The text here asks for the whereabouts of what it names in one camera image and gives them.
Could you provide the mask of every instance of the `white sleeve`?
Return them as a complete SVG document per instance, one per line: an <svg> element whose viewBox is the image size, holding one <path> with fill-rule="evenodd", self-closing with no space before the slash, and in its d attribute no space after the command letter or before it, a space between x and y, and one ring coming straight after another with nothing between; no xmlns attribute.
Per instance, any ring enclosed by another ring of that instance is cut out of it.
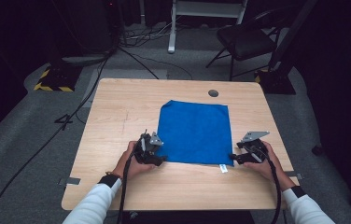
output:
<svg viewBox="0 0 351 224"><path fill-rule="evenodd" d="M292 189L283 191L288 209L297 224L334 223L308 195L298 198Z"/></svg>
<svg viewBox="0 0 351 224"><path fill-rule="evenodd" d="M96 184L71 211L63 223L103 224L106 211L111 205L121 183L121 180L118 179L112 188L106 184Z"/></svg>

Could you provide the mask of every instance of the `small tag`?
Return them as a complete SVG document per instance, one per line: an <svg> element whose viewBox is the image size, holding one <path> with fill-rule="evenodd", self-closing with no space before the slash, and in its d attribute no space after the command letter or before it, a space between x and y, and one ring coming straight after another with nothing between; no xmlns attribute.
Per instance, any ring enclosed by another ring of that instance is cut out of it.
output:
<svg viewBox="0 0 351 224"><path fill-rule="evenodd" d="M221 168L221 172L224 173L228 173L228 169L226 168L225 164L220 164L219 168Z"/></svg>

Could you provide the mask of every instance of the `wooden table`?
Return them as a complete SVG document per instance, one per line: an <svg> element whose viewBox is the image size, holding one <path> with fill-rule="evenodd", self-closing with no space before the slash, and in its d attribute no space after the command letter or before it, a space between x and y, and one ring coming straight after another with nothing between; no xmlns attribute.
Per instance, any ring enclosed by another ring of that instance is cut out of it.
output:
<svg viewBox="0 0 351 224"><path fill-rule="evenodd" d="M218 97L208 91L216 90ZM73 209L105 174L111 171L128 142L141 133L156 132L161 106L169 100L227 105L233 152L248 131L269 131L261 139L271 143L285 171L293 171L269 106L257 83L113 79L100 81L62 201ZM235 163L221 173L217 165L164 162L159 168L130 180L125 210L275 209L275 186L258 173ZM119 208L121 190L111 204Z"/></svg>

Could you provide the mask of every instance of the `chair leg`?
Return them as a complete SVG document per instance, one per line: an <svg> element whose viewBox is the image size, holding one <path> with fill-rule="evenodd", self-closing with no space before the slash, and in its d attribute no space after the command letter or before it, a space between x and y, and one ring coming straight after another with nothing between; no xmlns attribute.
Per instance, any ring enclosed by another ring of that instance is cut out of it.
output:
<svg viewBox="0 0 351 224"><path fill-rule="evenodd" d="M233 61L234 61L234 58L233 56L231 56L231 72L229 73L229 81L232 81L232 78L233 78Z"/></svg>
<svg viewBox="0 0 351 224"><path fill-rule="evenodd" d="M222 52L223 52L225 49L226 49L226 48L223 48L223 49L216 55L216 57L214 57L214 59L211 60L211 62L210 62L208 65L205 66L205 68L208 68L208 66L210 66L216 59L218 59L219 56L222 54Z"/></svg>

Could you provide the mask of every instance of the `person's right hand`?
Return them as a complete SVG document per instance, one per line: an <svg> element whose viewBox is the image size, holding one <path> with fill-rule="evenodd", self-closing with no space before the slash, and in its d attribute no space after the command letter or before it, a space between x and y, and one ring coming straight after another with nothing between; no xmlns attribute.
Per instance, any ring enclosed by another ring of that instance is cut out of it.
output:
<svg viewBox="0 0 351 224"><path fill-rule="evenodd" d="M283 167L281 167L279 159L274 154L274 150L272 149L272 146L269 143L264 142L264 141L262 141L262 143L268 149L269 158L274 163L277 178L278 178L278 181L280 182L280 189L282 191L284 191L286 189L290 189L290 188L294 187L295 186L294 182L284 172ZM268 160L265 160L263 163L245 162L243 165L247 168L250 168L254 171L259 172L265 178L274 182L274 177L272 175L272 169L271 169L271 166L269 165Z"/></svg>

